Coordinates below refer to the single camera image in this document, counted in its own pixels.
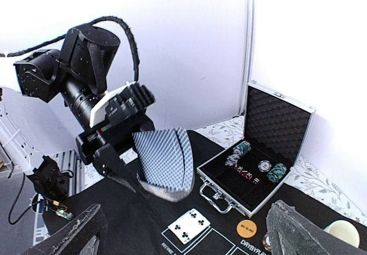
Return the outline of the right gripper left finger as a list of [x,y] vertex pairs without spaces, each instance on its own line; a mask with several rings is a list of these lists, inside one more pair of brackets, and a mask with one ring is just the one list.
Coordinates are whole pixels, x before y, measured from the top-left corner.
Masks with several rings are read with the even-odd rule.
[[107,219],[93,204],[46,240],[23,254],[106,254]]

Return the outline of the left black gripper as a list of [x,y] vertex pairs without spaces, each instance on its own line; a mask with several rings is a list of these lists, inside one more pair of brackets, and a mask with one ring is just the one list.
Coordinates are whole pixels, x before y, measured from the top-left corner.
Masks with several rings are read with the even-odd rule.
[[76,137],[80,159],[86,165],[93,162],[94,168],[101,176],[147,199],[148,193],[118,153],[121,154],[135,146],[133,133],[153,130],[155,130],[154,123],[145,113],[135,115],[117,125],[105,120]]

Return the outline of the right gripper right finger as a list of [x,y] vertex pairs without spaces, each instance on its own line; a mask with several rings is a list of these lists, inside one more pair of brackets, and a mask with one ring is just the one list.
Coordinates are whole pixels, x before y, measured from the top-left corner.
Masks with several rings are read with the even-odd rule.
[[272,254],[366,254],[323,231],[282,200],[271,205],[266,225]]

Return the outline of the red brown chip stack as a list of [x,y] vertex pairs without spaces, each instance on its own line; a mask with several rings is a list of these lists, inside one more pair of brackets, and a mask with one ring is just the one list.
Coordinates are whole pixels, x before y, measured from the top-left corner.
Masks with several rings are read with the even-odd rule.
[[271,244],[270,244],[270,238],[269,238],[269,235],[268,233],[266,233],[264,236],[263,236],[263,239],[262,239],[262,244],[264,246],[264,249],[266,251],[271,251]]

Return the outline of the orange big blind button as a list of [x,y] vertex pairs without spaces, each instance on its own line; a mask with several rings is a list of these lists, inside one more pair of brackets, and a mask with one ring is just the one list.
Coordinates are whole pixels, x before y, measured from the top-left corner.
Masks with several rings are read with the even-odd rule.
[[250,219],[245,219],[237,224],[236,231],[242,238],[252,238],[257,233],[257,225]]

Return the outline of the blue patterned card deck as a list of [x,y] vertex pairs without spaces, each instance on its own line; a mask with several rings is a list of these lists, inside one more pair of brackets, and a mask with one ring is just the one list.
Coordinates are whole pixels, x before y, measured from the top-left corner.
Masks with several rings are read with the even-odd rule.
[[182,127],[132,135],[139,163],[137,179],[150,194],[169,202],[185,199],[194,187],[193,152]]

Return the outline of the white poker chip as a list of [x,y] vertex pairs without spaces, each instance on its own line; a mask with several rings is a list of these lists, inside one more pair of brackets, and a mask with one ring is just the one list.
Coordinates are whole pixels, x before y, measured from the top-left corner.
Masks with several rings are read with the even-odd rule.
[[260,172],[269,172],[272,168],[272,164],[268,160],[262,160],[258,164],[258,169]]

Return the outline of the three of clubs card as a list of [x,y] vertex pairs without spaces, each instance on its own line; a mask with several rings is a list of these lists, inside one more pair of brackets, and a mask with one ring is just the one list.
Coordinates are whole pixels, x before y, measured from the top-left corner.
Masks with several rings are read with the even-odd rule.
[[197,209],[190,209],[168,226],[168,229],[186,245],[210,226],[209,220]]

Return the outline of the aluminium poker chip case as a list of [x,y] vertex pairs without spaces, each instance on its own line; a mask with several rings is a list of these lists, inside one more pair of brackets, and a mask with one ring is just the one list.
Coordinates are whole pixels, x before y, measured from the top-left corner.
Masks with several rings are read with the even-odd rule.
[[[256,81],[249,82],[243,136],[197,167],[197,173],[203,181],[199,189],[200,196],[221,214],[236,209],[251,218],[278,191],[299,159],[314,114],[313,107]],[[251,144],[251,150],[236,166],[243,167],[259,178],[259,184],[244,179],[234,170],[234,166],[225,165],[233,147],[243,141]],[[272,183],[267,178],[268,172],[259,171],[258,164],[262,160],[270,161],[272,168],[278,163],[287,167],[281,181]]]

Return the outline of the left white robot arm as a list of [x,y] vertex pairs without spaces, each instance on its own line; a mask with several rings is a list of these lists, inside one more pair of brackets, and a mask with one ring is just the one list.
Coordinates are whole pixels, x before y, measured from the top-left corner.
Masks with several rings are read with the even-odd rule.
[[[118,51],[120,39],[98,27],[111,21],[125,32],[132,55],[134,79],[108,91],[107,75]],[[154,128],[146,109],[154,95],[139,83],[139,55],[134,35],[119,17],[103,16],[59,36],[61,49],[49,49],[43,42],[14,53],[15,83],[9,89],[44,102],[61,95],[83,131],[76,137],[81,161],[132,192],[147,198],[136,173],[120,158],[134,147],[133,134]]]

